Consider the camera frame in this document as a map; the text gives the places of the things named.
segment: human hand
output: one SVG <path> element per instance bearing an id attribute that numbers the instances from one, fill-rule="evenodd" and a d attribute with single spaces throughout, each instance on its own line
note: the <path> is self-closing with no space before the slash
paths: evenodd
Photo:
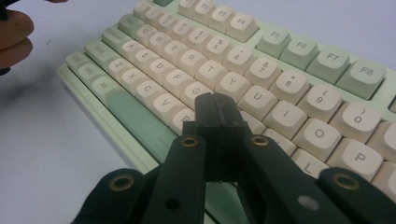
<path id="1" fill-rule="evenodd" d="M 48 0 L 63 3 L 67 0 Z M 0 69 L 8 68 L 29 56 L 33 49 L 27 37 L 34 30 L 32 20 L 19 11 L 7 10 L 8 21 L 0 21 Z"/>

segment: number key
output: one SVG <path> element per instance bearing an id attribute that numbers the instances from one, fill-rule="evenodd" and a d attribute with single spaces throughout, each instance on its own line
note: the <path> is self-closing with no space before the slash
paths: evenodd
<path id="1" fill-rule="evenodd" d="M 374 108 L 352 102 L 342 105 L 330 124 L 344 137 L 365 143 L 380 120 L 381 115 Z"/>

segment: brass ring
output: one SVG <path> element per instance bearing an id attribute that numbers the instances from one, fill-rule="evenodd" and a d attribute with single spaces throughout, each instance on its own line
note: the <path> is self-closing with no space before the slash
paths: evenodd
<path id="1" fill-rule="evenodd" d="M 183 147 L 195 147 L 198 145 L 198 140 L 193 137 L 185 137 L 183 138 L 181 145 L 183 145 Z"/>
<path id="2" fill-rule="evenodd" d="M 129 189 L 134 184 L 134 177 L 131 175 L 117 175 L 114 176 L 108 186 L 113 191 L 124 191 Z"/>
<path id="3" fill-rule="evenodd" d="M 265 146 L 267 146 L 269 143 L 270 143 L 270 141 L 268 141 L 268 139 L 266 138 L 266 137 L 259 137 L 259 136 L 253 136 L 252 138 L 251 138 L 251 142 L 254 144 L 254 145 L 256 145 L 256 146 L 260 146 L 260 147 L 265 147 Z"/>
<path id="4" fill-rule="evenodd" d="M 361 185 L 355 178 L 346 174 L 334 174 L 332 176 L 332 181 L 334 181 L 336 185 L 344 189 L 356 190 L 361 187 Z"/>

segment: keyboard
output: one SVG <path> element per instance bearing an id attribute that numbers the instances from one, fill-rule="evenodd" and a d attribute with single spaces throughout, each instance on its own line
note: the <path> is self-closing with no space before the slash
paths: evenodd
<path id="1" fill-rule="evenodd" d="M 396 72 L 237 8 L 141 1 L 58 74 L 144 174 L 194 120 L 194 99 L 220 92 L 308 175 L 344 167 L 396 202 Z M 206 223 L 247 223 L 232 183 L 208 183 L 205 209 Z"/>

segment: white surface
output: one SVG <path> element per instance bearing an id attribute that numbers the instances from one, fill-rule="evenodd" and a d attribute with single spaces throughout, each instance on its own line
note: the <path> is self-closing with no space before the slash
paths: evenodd
<path id="1" fill-rule="evenodd" d="M 396 1 L 226 1 L 238 11 L 396 69 Z M 132 11 L 131 0 L 25 0 L 35 49 L 0 77 L 0 223 L 70 223 L 126 163 L 56 75 L 68 53 Z"/>

